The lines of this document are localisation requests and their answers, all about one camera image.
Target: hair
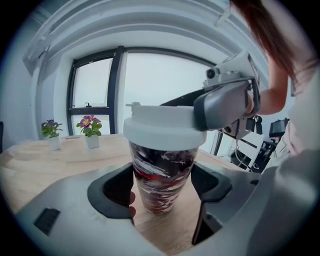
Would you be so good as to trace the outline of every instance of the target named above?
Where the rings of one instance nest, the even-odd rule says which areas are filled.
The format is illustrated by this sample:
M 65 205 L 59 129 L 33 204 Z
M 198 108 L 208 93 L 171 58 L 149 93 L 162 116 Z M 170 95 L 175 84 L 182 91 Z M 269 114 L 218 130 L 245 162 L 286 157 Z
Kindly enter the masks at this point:
M 229 1 L 244 17 L 257 43 L 295 81 L 293 51 L 261 0 Z

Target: table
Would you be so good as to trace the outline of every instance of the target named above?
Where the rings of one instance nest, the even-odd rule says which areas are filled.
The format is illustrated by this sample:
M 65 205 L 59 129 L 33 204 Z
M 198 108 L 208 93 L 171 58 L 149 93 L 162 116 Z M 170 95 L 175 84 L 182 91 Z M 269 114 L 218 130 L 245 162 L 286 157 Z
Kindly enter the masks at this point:
M 62 139 L 62 149 L 51 152 L 45 140 L 15 145 L 0 154 L 0 177 L 3 193 L 13 213 L 49 185 L 62 178 L 103 168 L 121 166 L 131 161 L 129 144 L 122 134 L 100 138 L 100 147 L 87 150 L 83 137 Z M 243 171 L 232 163 L 200 150 L 197 161 Z M 134 224 L 151 243 L 168 255 L 190 248 L 197 224 L 200 199 L 189 177 L 172 211 L 153 215 L 143 207 L 134 179 L 136 194 Z

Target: cup lid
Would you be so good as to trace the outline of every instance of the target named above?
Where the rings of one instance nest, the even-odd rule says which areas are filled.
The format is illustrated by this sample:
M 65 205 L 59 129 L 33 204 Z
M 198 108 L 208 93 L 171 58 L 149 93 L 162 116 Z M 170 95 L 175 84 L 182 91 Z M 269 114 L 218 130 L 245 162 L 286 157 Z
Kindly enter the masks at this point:
M 150 106 L 133 102 L 132 116 L 124 120 L 123 134 L 132 143 L 161 151 L 200 147 L 207 132 L 196 128 L 192 106 Z

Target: person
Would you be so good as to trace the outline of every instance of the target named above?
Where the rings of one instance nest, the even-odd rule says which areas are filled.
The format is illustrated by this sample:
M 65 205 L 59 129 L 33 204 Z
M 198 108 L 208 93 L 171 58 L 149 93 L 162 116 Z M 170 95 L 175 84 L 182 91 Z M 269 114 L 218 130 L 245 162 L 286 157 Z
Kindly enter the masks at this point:
M 277 0 L 229 0 L 229 3 L 244 17 L 267 56 L 269 87 L 260 94 L 257 114 L 272 115 L 284 108 L 289 78 L 293 83 L 295 104 L 299 104 L 319 65 L 317 52 L 304 29 Z M 254 107 L 252 97 L 249 98 L 248 113 Z M 296 134 L 295 124 L 289 121 L 265 169 L 278 166 L 305 149 Z

